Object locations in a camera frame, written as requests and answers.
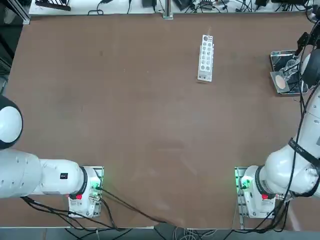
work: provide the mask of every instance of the black label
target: black label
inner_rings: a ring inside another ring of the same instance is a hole
[[[60,173],[60,179],[68,179],[68,173]]]

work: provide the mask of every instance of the black cable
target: black cable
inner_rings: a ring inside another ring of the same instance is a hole
[[[278,10],[281,8],[282,4],[275,10],[275,12],[278,12]]]
[[[90,13],[96,13],[97,15],[104,15],[104,11],[102,11],[101,9],[99,9],[99,5],[103,3],[103,0],[101,0],[98,5],[96,6],[96,10],[90,10],[88,11],[88,16],[90,15]]]
[[[73,233],[70,232],[68,229],[64,228],[64,230],[66,230],[69,234],[71,234],[72,236],[74,236],[76,239],[82,240],[80,237],[78,237],[77,235],[73,234]]]
[[[103,223],[103,222],[94,220],[94,219],[92,219],[92,218],[90,218],[90,217],[84,216],[84,215],[79,214],[79,213],[77,213],[77,212],[73,212],[73,211],[69,211],[69,210],[57,209],[57,208],[49,207],[49,206],[46,206],[46,205],[44,205],[44,204],[41,204],[41,203],[38,203],[38,202],[34,201],[34,200],[33,200],[32,198],[30,198],[30,197],[21,197],[21,198],[22,198],[23,200],[27,199],[27,201],[28,201],[27,203],[30,203],[30,204],[39,206],[39,207],[41,207],[41,208],[45,208],[45,209],[47,209],[47,210],[49,210],[49,211],[56,212],[57,214],[60,214],[59,212],[61,212],[61,213],[66,213],[66,214],[68,214],[68,215],[69,215],[69,214],[77,215],[77,216],[79,216],[79,217],[82,217],[82,218],[84,218],[84,219],[87,219],[87,220],[89,220],[89,221],[91,221],[91,222],[94,222],[94,223],[96,223],[96,224],[100,224],[100,225],[102,225],[102,226],[104,226],[104,227],[112,228],[111,226],[109,226],[109,225],[107,225],[107,224],[105,224],[105,223]]]
[[[111,210],[110,210],[110,207],[108,206],[107,202],[102,198],[100,199],[100,201],[104,204],[104,206],[106,207],[106,210],[108,211],[108,215],[109,215],[109,219],[110,219],[112,227],[114,229],[120,231],[119,228],[117,227],[117,225],[115,224],[114,218],[112,217]]]
[[[298,11],[300,11],[300,12],[304,12],[304,11],[306,10],[306,8],[304,8],[304,9],[299,9],[296,4],[294,4],[294,7],[295,7]]]
[[[193,1],[189,4],[188,8],[187,8],[187,9],[185,10],[185,12],[184,12],[185,14],[188,12],[189,8],[191,7],[192,4],[194,4],[194,2],[195,2],[195,0],[193,0]]]
[[[163,240],[167,240],[157,229],[156,227],[153,228],[155,230],[155,232],[163,239]]]
[[[164,6],[162,5],[161,0],[159,0],[159,2],[160,2],[160,5],[161,5],[161,8],[162,8],[162,11],[164,11],[164,12],[165,12],[165,9],[164,9]]]
[[[131,7],[131,1],[132,1],[132,0],[129,0],[129,7],[128,7],[128,11],[126,12],[126,14],[129,14],[130,7]]]
[[[248,11],[249,11],[250,7],[247,4],[245,4],[244,1],[243,2],[239,1],[239,0],[233,0],[233,1],[236,1],[236,2],[241,3],[241,4],[243,3],[244,6],[246,7],[246,9],[248,9]]]
[[[132,231],[132,230],[133,230],[133,228],[131,228],[131,229],[129,229],[128,231],[120,234],[119,236],[116,236],[116,237],[112,238],[112,240],[117,240],[117,239],[121,238],[122,236],[128,234],[128,233],[129,233],[130,231]]]
[[[234,230],[233,229],[231,229],[231,231],[224,237],[224,239],[223,240],[226,240],[229,236],[230,236],[230,234],[232,234],[232,232],[234,232]]]
[[[63,214],[63,213],[58,213],[58,212],[54,212],[52,210],[44,210],[44,209],[41,209],[41,208],[38,208],[38,207],[35,207],[33,206],[31,203],[25,201],[26,204],[28,204],[31,208],[37,210],[37,211],[40,211],[40,212],[44,212],[44,213],[49,213],[49,214],[54,214],[54,215],[57,215],[58,217],[60,217],[63,221],[65,221],[67,224],[69,224],[72,228],[74,229],[77,229],[77,230],[86,230],[87,232],[94,232],[95,230],[92,230],[92,229],[87,229],[85,228],[77,219],[73,218],[73,217],[70,217],[66,214]],[[75,221],[81,228],[79,229],[78,227],[74,226],[71,222],[69,222],[68,220],[64,219],[62,216],[68,218],[68,219],[71,219],[73,221]]]
[[[228,6],[225,4],[225,2],[224,2],[224,0],[221,0],[221,2],[222,2],[222,4],[223,4],[223,8],[226,10],[226,12],[228,13],[229,11],[228,11]]]
[[[105,190],[105,189],[103,189],[103,188],[101,188],[101,187],[96,187],[95,189],[101,190],[101,191],[105,192],[106,194],[112,196],[112,197],[115,198],[116,200],[118,200],[118,201],[120,201],[121,203],[123,203],[128,209],[133,210],[133,211],[135,211],[135,212],[137,212],[137,213],[145,216],[146,218],[148,218],[148,219],[150,219],[150,220],[152,220],[152,221],[155,221],[155,222],[158,222],[158,223],[161,223],[161,224],[166,224],[166,223],[167,223],[166,221],[162,221],[162,220],[156,219],[156,218],[154,218],[154,217],[152,217],[152,216],[149,216],[148,214],[140,211],[139,209],[137,209],[136,207],[130,205],[129,203],[126,203],[125,201],[123,201],[123,200],[121,200],[119,197],[117,197],[116,195],[112,194],[111,192],[109,192],[109,191],[107,191],[107,190]]]
[[[213,9],[216,9],[216,10],[218,10],[218,12],[219,12],[219,13],[221,13],[221,11],[220,11],[220,10],[219,10],[219,9],[218,9],[217,7],[215,7],[215,6],[212,6],[212,8],[213,8]]]

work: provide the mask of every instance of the brown table surface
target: brown table surface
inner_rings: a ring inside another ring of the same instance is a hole
[[[15,147],[104,166],[105,188],[176,226],[229,229],[234,167],[263,164],[299,122],[298,102],[275,95],[270,52],[296,49],[311,28],[296,13],[33,20],[23,27],[6,91],[24,117]],[[196,79],[203,34],[215,45],[207,84]],[[61,208],[62,198],[36,199]],[[156,224],[109,204],[121,227]],[[294,200],[288,228],[319,230],[318,206]],[[0,211],[0,226],[66,226],[18,198],[1,199]]]

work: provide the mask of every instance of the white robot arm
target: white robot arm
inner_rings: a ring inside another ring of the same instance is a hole
[[[301,67],[302,79],[311,86],[320,80],[320,49],[309,54]],[[250,218],[265,218],[275,208],[275,196],[289,186],[297,136],[282,149],[271,153],[264,166],[250,166],[241,179]],[[306,109],[296,150],[289,190],[294,195],[320,197],[320,88]]]
[[[22,114],[0,95],[0,198],[28,195],[68,195],[69,210],[86,217],[100,213],[97,167],[79,166],[65,159],[39,159],[12,148],[22,134]]]

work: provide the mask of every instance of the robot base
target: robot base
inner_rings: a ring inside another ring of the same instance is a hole
[[[87,173],[87,184],[82,195],[77,195],[75,199],[68,197],[69,211],[84,215],[88,218],[99,217],[101,213],[102,191],[96,187],[103,187],[104,167],[103,166],[83,166]],[[75,214],[69,214],[72,218],[81,218]]]
[[[254,202],[254,194],[257,192],[255,196],[259,196],[259,200],[262,200],[262,196],[259,191],[256,189],[254,191],[254,186],[252,186],[252,182],[254,182],[255,170],[254,173],[250,173],[251,168],[247,171],[248,167],[235,167],[234,175],[235,175],[235,183],[236,183],[236,192],[237,192],[237,203],[238,203],[238,212],[239,212],[239,223],[240,229],[245,229],[245,221],[244,218],[265,218],[268,215],[269,211],[273,210],[273,206],[270,205],[270,210],[260,211],[255,206]]]
[[[276,198],[264,199],[258,191],[255,181],[257,169],[258,166],[250,166],[246,169],[240,180],[240,188],[243,192],[249,218],[264,219],[275,208]]]

